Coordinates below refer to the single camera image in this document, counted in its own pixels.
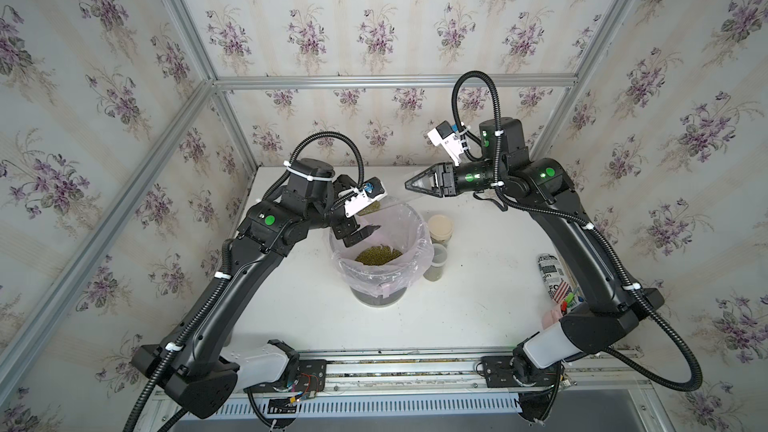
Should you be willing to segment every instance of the white tabletop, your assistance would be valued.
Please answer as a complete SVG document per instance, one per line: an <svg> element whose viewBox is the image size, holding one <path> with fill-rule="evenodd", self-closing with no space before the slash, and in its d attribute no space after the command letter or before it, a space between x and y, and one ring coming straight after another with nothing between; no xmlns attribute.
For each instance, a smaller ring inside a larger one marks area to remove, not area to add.
<svg viewBox="0 0 768 432"><path fill-rule="evenodd" d="M554 306L536 256L554 253L544 231L523 212L500 212L471 194L437 198L403 185L425 167L370 167L389 195L407 200L425 219L454 221L448 262L436 282L419 279L384 308L359 302L330 261L327 229L310 231L264 281L237 322L222 353L280 339L296 350L513 347L541 330ZM284 168L259 169L245 211ZM357 179L357 169L336 174Z"/></svg>

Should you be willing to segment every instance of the beige lid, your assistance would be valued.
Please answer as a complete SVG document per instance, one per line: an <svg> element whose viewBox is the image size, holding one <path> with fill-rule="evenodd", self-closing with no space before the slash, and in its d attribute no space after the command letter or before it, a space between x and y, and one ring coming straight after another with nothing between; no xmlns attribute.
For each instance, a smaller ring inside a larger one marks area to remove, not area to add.
<svg viewBox="0 0 768 432"><path fill-rule="evenodd" d="M429 218L427 227L429 228L429 235L435 240L448 240L453 234L453 220L439 214Z"/></svg>

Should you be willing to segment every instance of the vent grille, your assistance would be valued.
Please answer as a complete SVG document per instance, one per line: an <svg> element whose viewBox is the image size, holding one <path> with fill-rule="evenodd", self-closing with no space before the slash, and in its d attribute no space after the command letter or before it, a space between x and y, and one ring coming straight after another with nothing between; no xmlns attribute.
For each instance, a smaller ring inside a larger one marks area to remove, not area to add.
<svg viewBox="0 0 768 432"><path fill-rule="evenodd" d="M504 414L522 412L518 395L509 392L484 394L387 395L370 397L320 397L299 403L295 414L266 412L266 399L256 399L268 418L381 417L405 415ZM255 418L248 399L231 398L211 419ZM182 420L198 420L188 414Z"/></svg>

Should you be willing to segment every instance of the clear plastic bag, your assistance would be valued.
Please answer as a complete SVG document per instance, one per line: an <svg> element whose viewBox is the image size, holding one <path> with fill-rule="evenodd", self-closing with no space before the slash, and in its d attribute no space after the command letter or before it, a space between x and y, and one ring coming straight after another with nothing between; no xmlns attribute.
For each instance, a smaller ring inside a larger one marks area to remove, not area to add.
<svg viewBox="0 0 768 432"><path fill-rule="evenodd" d="M381 226L368 238L344 247L329 229L331 260L344 282L364 294L389 297L417 281L432 264L435 251L425 220L413 207L394 197L384 197L377 212L356 216L361 227ZM368 247L389 245L402 255L384 265L363 265L355 258Z"/></svg>

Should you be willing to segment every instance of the white cable tie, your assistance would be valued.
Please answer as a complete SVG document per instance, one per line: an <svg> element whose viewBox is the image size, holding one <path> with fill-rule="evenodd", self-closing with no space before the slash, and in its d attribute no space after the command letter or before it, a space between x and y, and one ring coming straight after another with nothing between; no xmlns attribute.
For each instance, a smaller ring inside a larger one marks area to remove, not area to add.
<svg viewBox="0 0 768 432"><path fill-rule="evenodd" d="M299 177L305 178L308 182L312 182L313 180L320 180L322 182L331 182L333 180L333 177L317 177L317 176L308 176L307 174L302 174L298 170L293 170L290 168L290 162L287 160L283 162L283 165L288 169L288 172L292 174L296 174Z"/></svg>

